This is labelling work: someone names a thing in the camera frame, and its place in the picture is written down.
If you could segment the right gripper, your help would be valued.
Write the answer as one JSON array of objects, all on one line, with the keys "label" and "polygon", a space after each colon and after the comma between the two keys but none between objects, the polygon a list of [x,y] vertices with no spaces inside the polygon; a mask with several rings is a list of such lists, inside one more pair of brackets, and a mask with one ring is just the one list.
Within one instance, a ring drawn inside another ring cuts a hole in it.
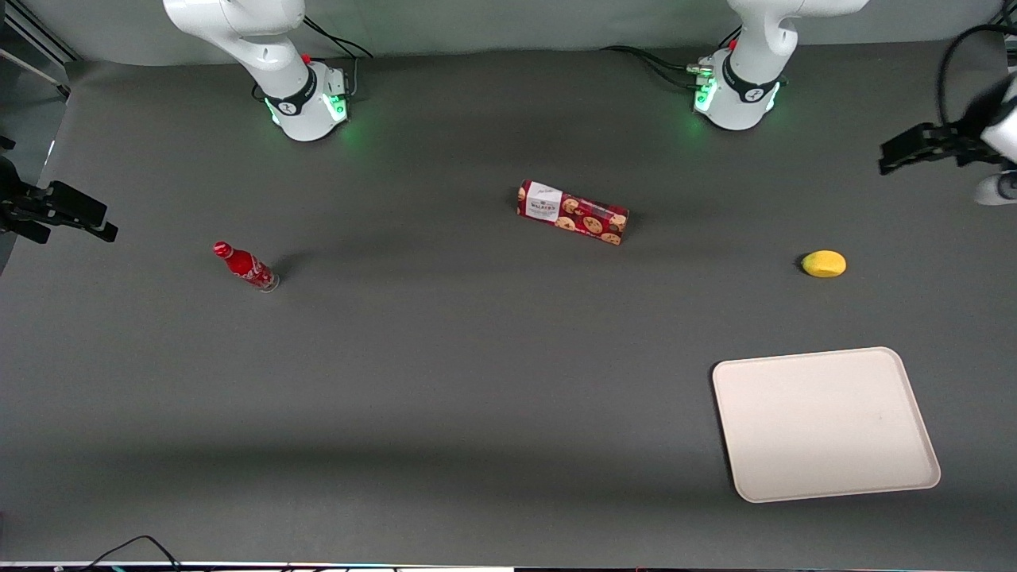
[{"label": "right gripper", "polygon": [[87,232],[102,242],[115,242],[119,228],[106,222],[106,205],[61,181],[48,185],[48,216],[40,189],[26,184],[14,163],[1,157],[1,234],[46,244],[52,227],[67,226]]}]

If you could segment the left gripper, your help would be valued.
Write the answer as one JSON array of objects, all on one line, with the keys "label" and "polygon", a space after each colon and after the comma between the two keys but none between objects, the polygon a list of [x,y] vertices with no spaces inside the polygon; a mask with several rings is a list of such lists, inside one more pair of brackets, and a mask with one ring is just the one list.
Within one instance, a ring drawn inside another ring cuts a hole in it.
[{"label": "left gripper", "polygon": [[880,176],[901,168],[952,158],[945,151],[955,134],[958,166],[1014,165],[1016,160],[1016,79],[1008,75],[978,94],[950,126],[920,123],[880,145]]}]

